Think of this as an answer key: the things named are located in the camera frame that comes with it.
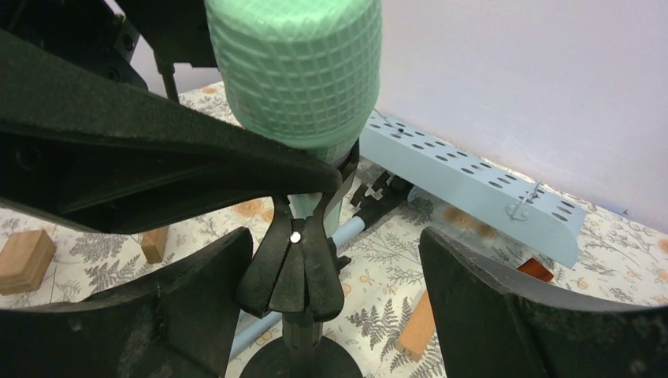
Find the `light blue music stand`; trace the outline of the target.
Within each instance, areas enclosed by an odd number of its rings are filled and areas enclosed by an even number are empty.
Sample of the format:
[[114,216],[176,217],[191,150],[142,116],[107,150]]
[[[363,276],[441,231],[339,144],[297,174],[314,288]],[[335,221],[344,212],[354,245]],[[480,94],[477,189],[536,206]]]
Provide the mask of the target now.
[[351,203],[360,210],[333,232],[335,248],[404,202],[431,195],[569,269],[579,259],[586,212],[540,181],[524,180],[376,110],[362,132],[360,154],[384,172],[356,192]]

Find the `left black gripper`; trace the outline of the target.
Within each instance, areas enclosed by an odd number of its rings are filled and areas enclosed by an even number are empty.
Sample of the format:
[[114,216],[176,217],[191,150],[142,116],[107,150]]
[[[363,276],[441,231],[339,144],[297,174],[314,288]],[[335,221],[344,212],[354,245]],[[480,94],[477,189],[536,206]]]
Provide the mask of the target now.
[[215,67],[203,1],[118,5],[1,3],[2,207],[135,234],[253,198],[341,187],[304,151],[136,88],[147,88],[130,64],[140,38],[165,61]]

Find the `black microphone stand front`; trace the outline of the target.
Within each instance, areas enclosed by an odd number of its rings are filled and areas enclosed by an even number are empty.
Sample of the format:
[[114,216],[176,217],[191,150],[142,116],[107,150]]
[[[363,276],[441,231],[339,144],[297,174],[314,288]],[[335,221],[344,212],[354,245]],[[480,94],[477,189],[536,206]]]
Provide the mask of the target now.
[[272,198],[274,217],[236,289],[242,310],[257,318],[281,315],[281,338],[262,347],[242,377],[360,377],[353,357],[322,336],[322,325],[343,309],[336,246],[325,218],[349,191],[359,162],[355,144],[339,171],[342,186],[325,192],[312,213],[293,216],[285,195]]

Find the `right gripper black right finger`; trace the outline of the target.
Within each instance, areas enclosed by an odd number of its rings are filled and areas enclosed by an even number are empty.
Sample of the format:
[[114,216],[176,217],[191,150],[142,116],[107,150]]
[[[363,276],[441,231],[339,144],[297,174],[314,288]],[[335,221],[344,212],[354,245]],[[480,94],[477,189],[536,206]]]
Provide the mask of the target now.
[[664,377],[667,309],[578,294],[434,228],[419,253],[449,377]]

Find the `green toy microphone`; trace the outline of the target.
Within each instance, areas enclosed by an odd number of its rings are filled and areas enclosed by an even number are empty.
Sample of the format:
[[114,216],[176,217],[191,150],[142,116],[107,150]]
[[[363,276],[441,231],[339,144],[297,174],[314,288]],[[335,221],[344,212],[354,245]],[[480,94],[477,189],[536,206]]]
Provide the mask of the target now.
[[380,92],[381,3],[227,0],[205,9],[238,122],[341,165]]

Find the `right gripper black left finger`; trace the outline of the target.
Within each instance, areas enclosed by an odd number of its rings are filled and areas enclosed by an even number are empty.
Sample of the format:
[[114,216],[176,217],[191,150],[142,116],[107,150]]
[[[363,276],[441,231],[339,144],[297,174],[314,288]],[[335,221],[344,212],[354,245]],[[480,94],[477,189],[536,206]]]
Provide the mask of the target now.
[[253,240],[237,228],[81,302],[1,312],[4,377],[222,377]]

